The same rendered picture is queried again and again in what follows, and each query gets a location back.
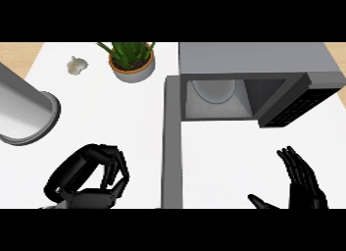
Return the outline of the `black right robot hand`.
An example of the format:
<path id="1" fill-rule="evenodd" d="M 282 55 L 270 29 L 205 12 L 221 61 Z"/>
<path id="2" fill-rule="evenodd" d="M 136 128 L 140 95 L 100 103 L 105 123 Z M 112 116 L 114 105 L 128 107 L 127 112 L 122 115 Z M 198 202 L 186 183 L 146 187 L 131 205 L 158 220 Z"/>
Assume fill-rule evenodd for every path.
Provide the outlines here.
<path id="1" fill-rule="evenodd" d="M 289 178 L 288 208 L 294 210 L 326 209 L 326 198 L 319 189 L 312 168 L 291 146 L 276 151 Z"/>

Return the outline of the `green plant in grey pot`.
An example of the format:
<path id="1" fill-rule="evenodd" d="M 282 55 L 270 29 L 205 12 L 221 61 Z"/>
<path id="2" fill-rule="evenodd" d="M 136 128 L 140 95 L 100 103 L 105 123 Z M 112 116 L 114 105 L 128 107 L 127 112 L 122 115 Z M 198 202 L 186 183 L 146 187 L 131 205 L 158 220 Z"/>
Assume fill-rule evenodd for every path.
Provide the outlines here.
<path id="1" fill-rule="evenodd" d="M 97 42 L 96 45 L 108 54 L 108 65 L 115 77 L 125 83 L 143 81 L 155 70 L 155 43 L 112 42 L 106 46 Z"/>

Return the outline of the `grey microwave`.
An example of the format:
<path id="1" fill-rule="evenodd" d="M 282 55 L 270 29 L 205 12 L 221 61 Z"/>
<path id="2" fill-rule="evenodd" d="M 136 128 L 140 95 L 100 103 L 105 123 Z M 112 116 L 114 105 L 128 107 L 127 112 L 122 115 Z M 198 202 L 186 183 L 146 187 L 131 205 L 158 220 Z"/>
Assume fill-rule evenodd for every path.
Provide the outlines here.
<path id="1" fill-rule="evenodd" d="M 180 42 L 177 44 L 180 118 L 255 121 L 287 126 L 346 85 L 319 42 Z M 205 102 L 195 80 L 232 80 L 232 98 Z"/>

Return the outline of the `white cylinder with grey base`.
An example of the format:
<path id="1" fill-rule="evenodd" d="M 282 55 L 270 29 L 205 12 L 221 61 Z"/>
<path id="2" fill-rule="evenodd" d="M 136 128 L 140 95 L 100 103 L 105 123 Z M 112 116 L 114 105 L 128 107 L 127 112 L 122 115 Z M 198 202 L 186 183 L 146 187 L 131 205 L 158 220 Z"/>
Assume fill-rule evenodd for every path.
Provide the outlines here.
<path id="1" fill-rule="evenodd" d="M 60 114 L 56 97 L 37 91 L 0 63 L 0 140 L 23 146 L 51 130 Z"/>

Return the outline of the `grey microwave door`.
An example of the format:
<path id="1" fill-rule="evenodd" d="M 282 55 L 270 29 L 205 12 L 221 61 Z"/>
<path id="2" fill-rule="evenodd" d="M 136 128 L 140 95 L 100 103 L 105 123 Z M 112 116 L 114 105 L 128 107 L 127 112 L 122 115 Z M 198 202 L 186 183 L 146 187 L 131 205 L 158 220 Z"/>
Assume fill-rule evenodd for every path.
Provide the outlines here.
<path id="1" fill-rule="evenodd" d="M 182 208 L 180 102 L 176 75 L 165 77 L 164 85 L 161 208 Z"/>

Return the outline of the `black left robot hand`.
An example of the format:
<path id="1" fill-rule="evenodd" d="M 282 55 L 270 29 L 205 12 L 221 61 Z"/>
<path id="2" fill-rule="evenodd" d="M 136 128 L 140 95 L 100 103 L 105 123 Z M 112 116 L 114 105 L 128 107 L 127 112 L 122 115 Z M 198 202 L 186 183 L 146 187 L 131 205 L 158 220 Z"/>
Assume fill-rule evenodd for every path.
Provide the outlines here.
<path id="1" fill-rule="evenodd" d="M 99 188 L 78 190 L 97 166 L 103 166 Z M 53 171 L 43 194 L 66 209 L 109 209 L 121 197 L 128 182 L 122 152 L 112 145 L 87 144 L 65 159 Z"/>

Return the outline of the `glass microwave turntable plate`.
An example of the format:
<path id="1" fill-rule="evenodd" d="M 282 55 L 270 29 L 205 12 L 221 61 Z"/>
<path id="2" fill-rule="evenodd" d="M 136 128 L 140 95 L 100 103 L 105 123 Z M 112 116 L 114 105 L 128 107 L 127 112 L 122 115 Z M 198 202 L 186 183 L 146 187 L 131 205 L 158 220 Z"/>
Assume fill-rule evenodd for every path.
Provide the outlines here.
<path id="1" fill-rule="evenodd" d="M 221 104 L 232 98 L 236 84 L 232 80 L 195 80 L 192 87 L 205 102 Z"/>

